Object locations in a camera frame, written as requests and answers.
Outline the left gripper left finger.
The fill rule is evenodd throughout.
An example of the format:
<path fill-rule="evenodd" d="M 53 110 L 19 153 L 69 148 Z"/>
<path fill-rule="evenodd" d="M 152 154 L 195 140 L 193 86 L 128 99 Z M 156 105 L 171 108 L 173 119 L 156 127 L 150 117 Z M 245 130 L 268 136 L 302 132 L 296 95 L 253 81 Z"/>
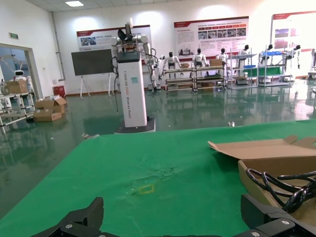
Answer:
<path fill-rule="evenodd" d="M 104 200 L 96 197 L 86 208 L 70 211 L 61 221 L 36 237 L 105 237 L 100 228 L 104 218 Z"/>

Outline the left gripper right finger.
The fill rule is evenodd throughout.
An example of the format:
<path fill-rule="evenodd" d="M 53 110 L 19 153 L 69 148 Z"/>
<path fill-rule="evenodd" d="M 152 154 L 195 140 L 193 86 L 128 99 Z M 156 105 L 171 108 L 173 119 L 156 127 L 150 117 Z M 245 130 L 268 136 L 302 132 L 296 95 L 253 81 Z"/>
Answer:
<path fill-rule="evenodd" d="M 316 228 L 300 222 L 279 207 L 264 205 L 250 194 L 240 197 L 240 211 L 249 230 L 238 237 L 314 237 Z"/>

